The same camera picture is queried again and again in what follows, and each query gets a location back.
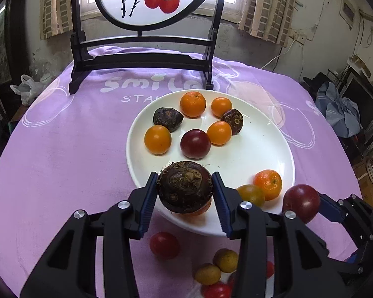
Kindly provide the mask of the dark red plum front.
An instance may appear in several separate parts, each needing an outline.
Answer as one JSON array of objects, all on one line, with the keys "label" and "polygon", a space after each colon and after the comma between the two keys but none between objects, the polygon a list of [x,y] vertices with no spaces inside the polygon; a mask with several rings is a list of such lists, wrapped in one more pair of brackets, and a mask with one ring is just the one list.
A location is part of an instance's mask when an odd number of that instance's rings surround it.
[{"label": "dark red plum front", "polygon": [[297,184],[286,191],[283,197],[282,212],[293,211],[304,224],[307,224],[318,213],[320,204],[320,195],[313,187]]}]

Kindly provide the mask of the dark red plum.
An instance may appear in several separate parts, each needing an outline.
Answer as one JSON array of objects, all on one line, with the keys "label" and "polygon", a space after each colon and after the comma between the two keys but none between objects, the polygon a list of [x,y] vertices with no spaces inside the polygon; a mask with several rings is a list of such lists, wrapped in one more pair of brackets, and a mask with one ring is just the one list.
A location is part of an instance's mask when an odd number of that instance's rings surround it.
[{"label": "dark red plum", "polygon": [[304,224],[307,224],[318,213],[320,204],[320,195],[313,187],[297,184],[286,191],[283,197],[282,212],[293,211]]},{"label": "dark red plum", "polygon": [[190,159],[202,159],[211,149],[208,134],[200,129],[192,129],[181,138],[181,152]]}]

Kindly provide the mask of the red cherry tomato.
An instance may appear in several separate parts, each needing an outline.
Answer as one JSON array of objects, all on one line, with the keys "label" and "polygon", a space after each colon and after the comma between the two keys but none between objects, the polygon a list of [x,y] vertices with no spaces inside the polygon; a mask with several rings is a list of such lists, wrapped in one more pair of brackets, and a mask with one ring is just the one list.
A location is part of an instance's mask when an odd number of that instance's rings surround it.
[{"label": "red cherry tomato", "polygon": [[229,276],[229,278],[228,278],[228,280],[227,280],[227,284],[228,284],[228,286],[229,286],[231,289],[233,289],[233,286],[234,286],[234,283],[235,283],[235,279],[236,279],[236,273],[233,272],[233,273]]},{"label": "red cherry tomato", "polygon": [[229,285],[218,282],[213,285],[203,285],[201,294],[204,298],[230,298],[232,289]]},{"label": "red cherry tomato", "polygon": [[267,261],[266,277],[271,278],[274,275],[274,263]]}]

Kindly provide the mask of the small mandarin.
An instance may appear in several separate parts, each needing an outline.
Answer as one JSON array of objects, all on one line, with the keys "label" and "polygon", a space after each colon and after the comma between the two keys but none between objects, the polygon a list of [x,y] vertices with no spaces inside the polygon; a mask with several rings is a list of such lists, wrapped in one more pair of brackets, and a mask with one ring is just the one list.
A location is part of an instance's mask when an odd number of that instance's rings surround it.
[{"label": "small mandarin", "polygon": [[265,200],[276,199],[282,189],[282,180],[275,170],[263,170],[253,178],[253,184],[262,189]]}]

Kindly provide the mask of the tan longan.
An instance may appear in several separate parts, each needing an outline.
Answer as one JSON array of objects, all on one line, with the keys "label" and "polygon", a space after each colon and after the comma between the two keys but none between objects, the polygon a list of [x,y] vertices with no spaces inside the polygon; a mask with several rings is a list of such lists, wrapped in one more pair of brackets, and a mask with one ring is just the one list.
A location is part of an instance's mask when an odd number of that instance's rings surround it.
[{"label": "tan longan", "polygon": [[194,279],[201,285],[213,285],[220,281],[221,270],[214,264],[203,264],[194,273]]},{"label": "tan longan", "polygon": [[238,266],[238,254],[233,250],[222,248],[215,253],[213,264],[224,273],[232,273]]}]

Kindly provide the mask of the olive-orange tomato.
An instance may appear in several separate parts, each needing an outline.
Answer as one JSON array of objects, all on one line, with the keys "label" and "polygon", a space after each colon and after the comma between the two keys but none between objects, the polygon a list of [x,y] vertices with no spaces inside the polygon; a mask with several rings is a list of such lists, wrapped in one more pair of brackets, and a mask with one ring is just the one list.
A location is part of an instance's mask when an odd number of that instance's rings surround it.
[{"label": "olive-orange tomato", "polygon": [[257,207],[262,207],[265,203],[263,190],[254,184],[245,184],[236,189],[243,201],[249,201]]}]

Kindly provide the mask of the tan longan front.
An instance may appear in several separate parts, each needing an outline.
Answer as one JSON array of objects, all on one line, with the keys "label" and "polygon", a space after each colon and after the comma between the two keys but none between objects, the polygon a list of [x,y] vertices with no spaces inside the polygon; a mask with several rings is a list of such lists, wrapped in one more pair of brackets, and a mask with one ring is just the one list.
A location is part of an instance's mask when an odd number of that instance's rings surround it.
[{"label": "tan longan front", "polygon": [[194,279],[201,285],[213,285],[220,281],[221,270],[214,264],[203,264],[194,273]]}]

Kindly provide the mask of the red cherry tomato isolated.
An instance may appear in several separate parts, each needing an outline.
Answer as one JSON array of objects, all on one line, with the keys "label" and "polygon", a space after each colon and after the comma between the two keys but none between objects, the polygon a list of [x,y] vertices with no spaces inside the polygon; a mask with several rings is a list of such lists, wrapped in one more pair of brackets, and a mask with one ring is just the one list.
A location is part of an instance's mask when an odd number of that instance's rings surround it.
[{"label": "red cherry tomato isolated", "polygon": [[153,235],[149,241],[149,248],[155,256],[163,260],[171,260],[177,257],[181,251],[178,239],[168,232],[159,232]]}]

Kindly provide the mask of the large mandarin orange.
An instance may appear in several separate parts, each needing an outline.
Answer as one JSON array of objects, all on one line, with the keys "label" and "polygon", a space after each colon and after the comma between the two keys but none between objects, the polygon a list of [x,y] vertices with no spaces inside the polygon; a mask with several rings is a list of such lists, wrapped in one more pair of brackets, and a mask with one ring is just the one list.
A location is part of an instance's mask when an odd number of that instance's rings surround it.
[{"label": "large mandarin orange", "polygon": [[209,209],[210,206],[211,206],[211,199],[209,199],[204,205],[202,205],[199,202],[194,205],[187,204],[184,208],[179,209],[178,211],[174,212],[174,214],[184,215],[188,217],[196,217],[201,214],[204,214]]},{"label": "large mandarin orange", "polygon": [[187,92],[180,100],[181,112],[189,118],[197,118],[206,109],[206,100],[200,92]]}]

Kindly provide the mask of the dark water chestnut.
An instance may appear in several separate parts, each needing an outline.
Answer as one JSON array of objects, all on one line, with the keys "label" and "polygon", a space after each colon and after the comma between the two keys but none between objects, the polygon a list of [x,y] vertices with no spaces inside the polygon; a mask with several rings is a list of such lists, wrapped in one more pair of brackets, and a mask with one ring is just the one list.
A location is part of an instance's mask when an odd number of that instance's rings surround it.
[{"label": "dark water chestnut", "polygon": [[167,166],[157,179],[158,196],[169,211],[187,204],[204,205],[212,198],[211,174],[194,161],[177,161]]},{"label": "dark water chestnut", "polygon": [[164,126],[170,133],[176,131],[183,122],[184,116],[174,108],[158,108],[153,115],[153,124]]},{"label": "dark water chestnut", "polygon": [[243,115],[234,108],[224,112],[221,120],[230,125],[233,135],[240,133],[243,127]]}]

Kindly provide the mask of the small orange fruit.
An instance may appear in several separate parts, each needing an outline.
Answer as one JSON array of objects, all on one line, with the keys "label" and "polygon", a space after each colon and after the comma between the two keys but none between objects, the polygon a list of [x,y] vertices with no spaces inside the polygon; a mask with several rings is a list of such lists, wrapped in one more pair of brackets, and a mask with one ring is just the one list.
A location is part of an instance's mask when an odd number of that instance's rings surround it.
[{"label": "small orange fruit", "polygon": [[219,120],[207,129],[207,135],[213,145],[222,146],[231,139],[232,129],[227,122]]}]

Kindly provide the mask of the small orange kumquat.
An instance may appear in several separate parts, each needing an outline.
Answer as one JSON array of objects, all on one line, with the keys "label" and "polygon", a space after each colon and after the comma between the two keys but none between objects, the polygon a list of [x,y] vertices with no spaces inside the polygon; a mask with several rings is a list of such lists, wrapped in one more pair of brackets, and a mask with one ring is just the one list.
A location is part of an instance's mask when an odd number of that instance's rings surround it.
[{"label": "small orange kumquat", "polygon": [[232,102],[225,97],[217,97],[211,102],[211,112],[217,118],[221,118],[225,112],[231,109]]}]

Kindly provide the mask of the yellow-orange round fruit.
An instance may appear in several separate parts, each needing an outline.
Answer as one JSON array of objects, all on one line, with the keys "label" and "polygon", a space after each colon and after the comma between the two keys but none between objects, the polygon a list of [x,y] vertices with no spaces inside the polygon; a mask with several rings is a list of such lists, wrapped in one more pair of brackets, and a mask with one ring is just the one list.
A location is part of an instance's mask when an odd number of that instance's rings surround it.
[{"label": "yellow-orange round fruit", "polygon": [[165,154],[172,143],[169,130],[162,125],[153,125],[145,133],[144,144],[154,155]]}]

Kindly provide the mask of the large mandarin orange front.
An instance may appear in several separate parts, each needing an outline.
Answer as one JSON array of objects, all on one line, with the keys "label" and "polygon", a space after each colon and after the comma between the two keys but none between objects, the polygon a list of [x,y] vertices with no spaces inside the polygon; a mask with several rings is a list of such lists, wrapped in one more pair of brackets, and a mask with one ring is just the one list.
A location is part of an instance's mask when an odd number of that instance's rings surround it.
[{"label": "large mandarin orange front", "polygon": [[206,100],[200,92],[187,92],[180,100],[181,112],[189,118],[197,118],[206,109]]}]

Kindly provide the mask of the dark water chestnut front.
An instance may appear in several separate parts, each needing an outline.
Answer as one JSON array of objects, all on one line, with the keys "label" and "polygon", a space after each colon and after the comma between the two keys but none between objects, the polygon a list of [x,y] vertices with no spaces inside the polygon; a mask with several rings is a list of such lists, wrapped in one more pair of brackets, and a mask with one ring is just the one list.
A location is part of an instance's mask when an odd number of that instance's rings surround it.
[{"label": "dark water chestnut front", "polygon": [[176,131],[183,122],[184,116],[174,108],[158,108],[153,115],[153,124],[164,126],[170,133]]}]

